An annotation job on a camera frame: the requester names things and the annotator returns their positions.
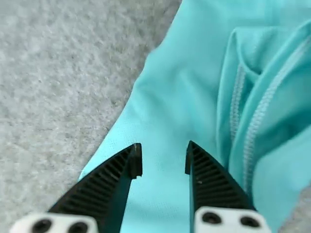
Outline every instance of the stitched seam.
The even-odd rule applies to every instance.
[[[287,59],[282,69],[269,84],[269,87],[265,91],[262,99],[260,100],[259,105],[257,106],[252,116],[251,122],[247,128],[243,150],[243,187],[248,194],[250,194],[251,192],[251,183],[254,172],[254,146],[259,127],[262,123],[263,118],[265,117],[269,104],[277,88],[286,78],[287,73],[294,68],[299,59],[304,55],[310,45],[310,42],[311,36],[303,41],[294,51],[294,53]]]
[[[238,131],[239,122],[240,122],[240,102],[242,97],[242,91],[245,81],[245,71],[242,66],[238,66],[237,76],[234,83],[231,105],[230,105],[230,135],[231,141],[233,142],[235,135]]]

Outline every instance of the gray carpet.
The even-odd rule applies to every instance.
[[[0,232],[47,210],[77,181],[178,6],[0,1]],[[283,232],[311,228],[309,197],[306,190]]]

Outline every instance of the black hole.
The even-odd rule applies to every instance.
[[[206,212],[205,214],[203,214],[202,220],[211,224],[219,224],[222,222],[221,218],[217,214],[212,212]]]
[[[32,233],[45,233],[50,229],[51,225],[52,222],[49,219],[42,219],[34,224]]]
[[[253,219],[252,217],[242,217],[241,218],[241,224],[244,226],[249,226],[249,227],[260,227],[260,224],[257,220]]]
[[[77,222],[69,228],[68,233],[86,233],[87,229],[88,227],[84,222]]]

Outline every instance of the turquoise cloth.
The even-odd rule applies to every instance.
[[[290,216],[311,179],[311,7],[295,2],[183,0],[80,177],[142,144],[122,233],[189,232],[190,140],[229,170],[273,232]]]

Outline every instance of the garment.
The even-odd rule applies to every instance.
[[[132,143],[122,233],[188,233],[186,148],[214,156],[276,232],[311,179],[311,8],[293,0],[183,0],[84,177]]]

